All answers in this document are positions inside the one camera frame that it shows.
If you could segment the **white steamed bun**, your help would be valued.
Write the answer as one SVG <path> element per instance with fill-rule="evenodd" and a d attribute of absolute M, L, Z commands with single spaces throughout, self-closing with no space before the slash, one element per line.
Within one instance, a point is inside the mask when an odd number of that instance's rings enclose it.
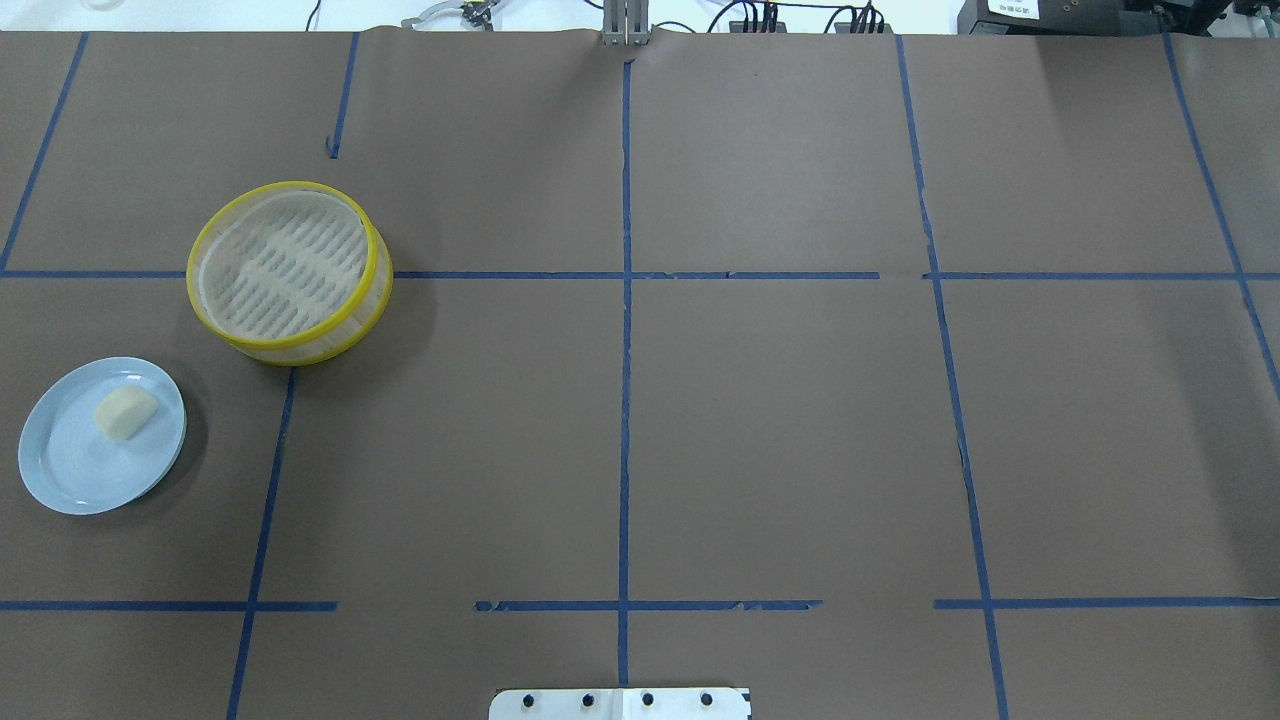
<path fill-rule="evenodd" d="M 113 442 L 125 442 L 159 410 L 159 401 L 145 388 L 125 384 L 108 393 L 93 410 L 93 423 Z"/>

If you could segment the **yellow bamboo steamer basket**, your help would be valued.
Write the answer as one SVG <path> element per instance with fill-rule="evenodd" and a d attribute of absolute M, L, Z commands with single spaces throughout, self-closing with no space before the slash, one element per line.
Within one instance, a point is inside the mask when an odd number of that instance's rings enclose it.
<path fill-rule="evenodd" d="M 186 291 L 200 322 L 274 366 L 355 347 L 385 311 L 394 270 L 385 240 L 347 193 L 310 181 L 265 184 L 200 231 Z"/>

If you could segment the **light blue plate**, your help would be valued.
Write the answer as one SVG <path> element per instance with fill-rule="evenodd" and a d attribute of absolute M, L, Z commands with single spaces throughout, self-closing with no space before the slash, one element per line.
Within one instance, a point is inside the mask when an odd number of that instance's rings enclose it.
<path fill-rule="evenodd" d="M 145 387 L 159 410 L 128 441 L 113 442 L 92 415 L 125 384 Z M 150 492 L 174 468 L 186 430 L 186 404 L 168 372 L 140 357 L 99 359 L 56 380 L 31 409 L 17 450 L 20 479 L 56 512 L 111 511 Z"/>

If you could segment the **aluminium frame post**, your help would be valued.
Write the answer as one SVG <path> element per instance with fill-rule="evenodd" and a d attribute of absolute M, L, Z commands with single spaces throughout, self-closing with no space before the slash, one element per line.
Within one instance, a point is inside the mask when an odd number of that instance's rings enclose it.
<path fill-rule="evenodd" d="M 643 46 L 652 40 L 648 0 L 603 0 L 602 41 L 605 46 Z"/>

